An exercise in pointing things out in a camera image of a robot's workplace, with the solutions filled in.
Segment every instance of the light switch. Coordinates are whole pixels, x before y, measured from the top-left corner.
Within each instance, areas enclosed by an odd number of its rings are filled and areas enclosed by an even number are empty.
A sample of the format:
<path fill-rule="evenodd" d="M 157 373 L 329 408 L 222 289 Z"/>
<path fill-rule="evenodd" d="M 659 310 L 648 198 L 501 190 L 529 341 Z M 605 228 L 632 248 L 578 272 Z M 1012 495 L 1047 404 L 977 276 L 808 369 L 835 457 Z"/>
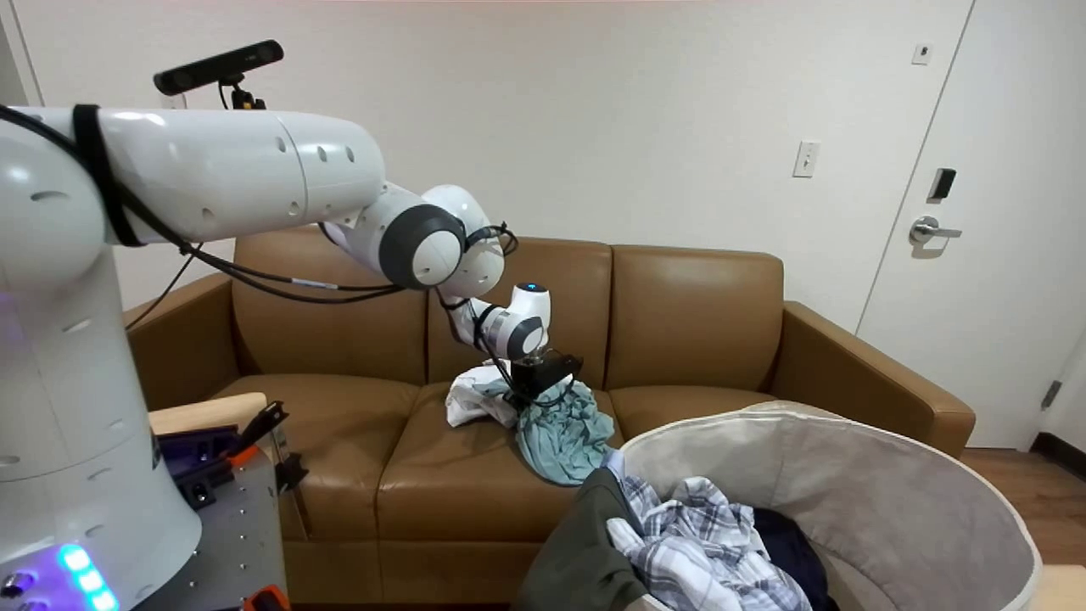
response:
<path fill-rule="evenodd" d="M 813 176 L 813 160 L 817 160 L 817 143 L 800 143 L 800 150 L 795 153 L 791 176 L 810 181 Z"/>

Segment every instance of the couch backrest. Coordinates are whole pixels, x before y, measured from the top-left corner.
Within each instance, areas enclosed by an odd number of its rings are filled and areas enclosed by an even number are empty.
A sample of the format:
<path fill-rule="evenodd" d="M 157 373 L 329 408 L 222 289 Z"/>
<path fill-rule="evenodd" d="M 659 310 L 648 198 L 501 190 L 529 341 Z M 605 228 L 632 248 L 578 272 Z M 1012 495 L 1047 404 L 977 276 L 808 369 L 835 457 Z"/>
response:
<path fill-rule="evenodd" d="M 784 314 L 784 263 L 751 250 L 613 248 L 606 387 L 761 387 Z"/>
<path fill-rule="evenodd" d="M 235 260 L 275 276 L 386 285 L 349 260 L 316 228 L 273 229 L 236 240 Z M 235 326 L 241 362 L 250 373 L 361 373 L 425 381 L 425 293 L 398 293 L 356 304 L 303 304 L 273 300 L 241 280 Z"/>
<path fill-rule="evenodd" d="M 612 326 L 612 248 L 597 240 L 519 236 L 501 285 L 495 285 L 487 300 L 510 304 L 515 280 L 550 289 L 550 345 L 579 356 L 579 381 L 599 387 Z M 481 362 L 475 351 L 451 338 L 437 300 L 426 304 L 426 326 L 432 381 L 451 381 Z"/>

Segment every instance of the brown leather couch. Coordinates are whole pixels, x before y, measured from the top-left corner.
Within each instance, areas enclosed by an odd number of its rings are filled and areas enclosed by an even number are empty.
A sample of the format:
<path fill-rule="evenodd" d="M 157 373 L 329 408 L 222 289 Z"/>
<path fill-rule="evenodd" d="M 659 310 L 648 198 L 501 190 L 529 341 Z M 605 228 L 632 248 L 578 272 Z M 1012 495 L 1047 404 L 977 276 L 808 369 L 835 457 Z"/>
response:
<path fill-rule="evenodd" d="M 283 276 L 377 280 L 316 229 L 236 245 Z M 553 345 L 625 439 L 676 416 L 791 396 L 961 450 L 974 413 L 817 312 L 784 302 L 770 256 L 524 236 L 510 280 L 553 293 Z M 575 487 L 541 481 L 495 421 L 443 423 L 443 387 L 477 362 L 442 304 L 398 293 L 297 304 L 228 278 L 174 293 L 131 328 L 154 408 L 266 389 L 286 401 L 310 477 L 283 498 L 303 603 L 501 603 Z"/>

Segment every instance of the camera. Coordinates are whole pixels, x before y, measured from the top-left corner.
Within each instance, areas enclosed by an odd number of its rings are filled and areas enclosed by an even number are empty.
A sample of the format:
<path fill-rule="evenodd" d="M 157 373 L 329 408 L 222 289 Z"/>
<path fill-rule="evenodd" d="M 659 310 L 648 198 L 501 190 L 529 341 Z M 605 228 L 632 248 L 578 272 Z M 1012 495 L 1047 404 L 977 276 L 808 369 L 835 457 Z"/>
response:
<path fill-rule="evenodd" d="M 243 70 L 283 62 L 278 39 L 258 39 L 194 65 L 161 70 L 154 82 L 164 96 L 182 96 L 204 85 L 236 85 Z"/>

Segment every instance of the couch cushion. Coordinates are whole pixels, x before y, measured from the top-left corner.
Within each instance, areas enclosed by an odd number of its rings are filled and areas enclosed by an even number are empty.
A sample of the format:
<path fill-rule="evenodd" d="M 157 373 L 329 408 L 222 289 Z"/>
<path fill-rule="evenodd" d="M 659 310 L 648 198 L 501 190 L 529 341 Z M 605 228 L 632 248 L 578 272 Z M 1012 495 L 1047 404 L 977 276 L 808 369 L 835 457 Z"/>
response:
<path fill-rule="evenodd" d="M 613 248 L 606 387 L 754 389 L 776 352 L 784 263 L 754 250 Z"/>
<path fill-rule="evenodd" d="M 579 381 L 605 382 L 606 326 L 612 326 L 612 248 L 597 240 L 524 236 L 501 285 L 487 293 L 495 304 L 510 304 L 511 285 L 536 280 L 550 289 L 550 351 L 579 356 Z M 475 366 L 477 351 L 459 345 L 437 300 L 426 304 L 432 381 L 443 382 Z"/>
<path fill-rule="evenodd" d="M 770 395 L 732 387 L 621 387 L 606 396 L 628 439 L 662 429 L 668 421 L 740 411 L 747 404 L 775 401 Z"/>
<path fill-rule="evenodd" d="M 235 259 L 236 263 L 275 276 L 390 285 L 385 276 L 334 248 L 316 228 L 243 236 L 236 240 Z M 254 373 L 425 381 L 425 293 L 398 293 L 353 304 L 287 302 L 241 280 L 232 280 L 232 293 L 236 345 Z"/>
<path fill-rule="evenodd" d="M 422 387 L 374 377 L 278 373 L 241 377 L 223 395 L 260 389 L 287 411 L 286 439 L 303 455 L 310 538 L 374 538 L 374 495 Z M 287 538 L 305 538 L 297 509 L 283 495 Z"/>
<path fill-rule="evenodd" d="M 501 423 L 449 429 L 443 387 L 432 387 L 386 463 L 377 525 L 379 538 L 544 543 L 571 498 L 529 470 Z"/>

